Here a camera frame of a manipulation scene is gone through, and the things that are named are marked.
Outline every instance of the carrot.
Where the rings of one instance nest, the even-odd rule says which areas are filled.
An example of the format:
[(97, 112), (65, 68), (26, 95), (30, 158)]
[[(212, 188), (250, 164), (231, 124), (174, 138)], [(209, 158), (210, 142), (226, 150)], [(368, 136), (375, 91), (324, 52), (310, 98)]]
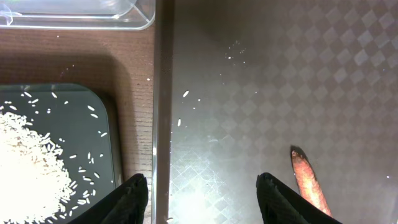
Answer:
[(315, 178), (310, 163), (292, 148), (292, 164), (301, 196), (313, 206), (332, 217), (322, 189)]

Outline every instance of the transparent container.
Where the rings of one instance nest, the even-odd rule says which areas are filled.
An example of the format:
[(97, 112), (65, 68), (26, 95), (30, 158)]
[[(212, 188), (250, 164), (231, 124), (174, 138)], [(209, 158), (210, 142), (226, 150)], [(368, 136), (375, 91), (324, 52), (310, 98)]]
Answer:
[(155, 0), (0, 0), (0, 28), (141, 30)]

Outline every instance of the brown wooden surface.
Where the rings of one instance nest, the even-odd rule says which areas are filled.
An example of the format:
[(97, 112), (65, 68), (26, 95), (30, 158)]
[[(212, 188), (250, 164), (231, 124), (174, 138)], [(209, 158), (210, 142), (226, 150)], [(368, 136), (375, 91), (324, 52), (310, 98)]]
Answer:
[(0, 29), (0, 83), (79, 83), (109, 94), (124, 178), (143, 173), (151, 192), (154, 31)]

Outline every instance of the checkered pattern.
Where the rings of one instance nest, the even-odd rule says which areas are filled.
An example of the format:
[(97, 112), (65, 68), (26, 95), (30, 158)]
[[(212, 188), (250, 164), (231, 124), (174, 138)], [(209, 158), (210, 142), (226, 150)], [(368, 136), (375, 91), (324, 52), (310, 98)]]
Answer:
[[(256, 19), (269, 22), (244, 30), (258, 34), (253, 42), (243, 37), (220, 50), (195, 33), (210, 44), (187, 47), (193, 41), (185, 47), (196, 52), (175, 56), (173, 124), (181, 118), (182, 125), (172, 129), (170, 216), (176, 223), (262, 223), (256, 176), (270, 172), (297, 190), (289, 156), (295, 144), (335, 218), (395, 223), (398, 2), (257, 4), (264, 5)], [(206, 59), (188, 62), (192, 55)], [(178, 67), (189, 63), (201, 68), (188, 74)], [(182, 99), (186, 89), (192, 95)]]

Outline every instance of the gray tray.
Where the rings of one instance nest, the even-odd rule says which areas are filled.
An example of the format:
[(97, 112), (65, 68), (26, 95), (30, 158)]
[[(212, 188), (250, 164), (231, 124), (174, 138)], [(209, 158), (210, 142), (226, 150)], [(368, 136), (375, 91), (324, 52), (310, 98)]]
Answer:
[[(35, 99), (39, 101), (34, 103), (33, 107), (29, 101)], [(11, 109), (10, 104), (5, 104), (5, 101), (11, 101), (11, 105), (17, 110)], [(65, 204), (66, 219), (59, 218), (63, 213), (57, 213), (58, 220), (52, 219), (54, 223), (68, 223), (122, 182), (116, 113), (110, 102), (106, 97), (100, 98), (89, 89), (75, 84), (0, 86), (0, 105), (4, 106), (2, 112), (26, 115), (27, 120), (33, 124), (28, 126), (30, 129), (43, 135), (51, 133), (51, 140), (63, 149), (60, 158), (64, 160), (70, 178), (78, 184), (76, 194)], [(93, 164), (89, 163), (89, 152), (94, 158)], [(69, 158), (74, 154), (77, 155), (76, 158)], [(78, 172), (80, 166), (86, 169), (86, 172)], [(99, 174), (99, 178), (95, 177), (94, 172)], [(83, 176), (90, 177), (95, 184), (90, 185), (89, 181), (83, 180)], [(96, 195), (89, 196), (90, 204), (77, 204), (77, 200), (83, 198), (85, 190), (92, 193), (93, 189), (96, 190)], [(79, 207), (69, 217), (68, 213), (75, 205)]]

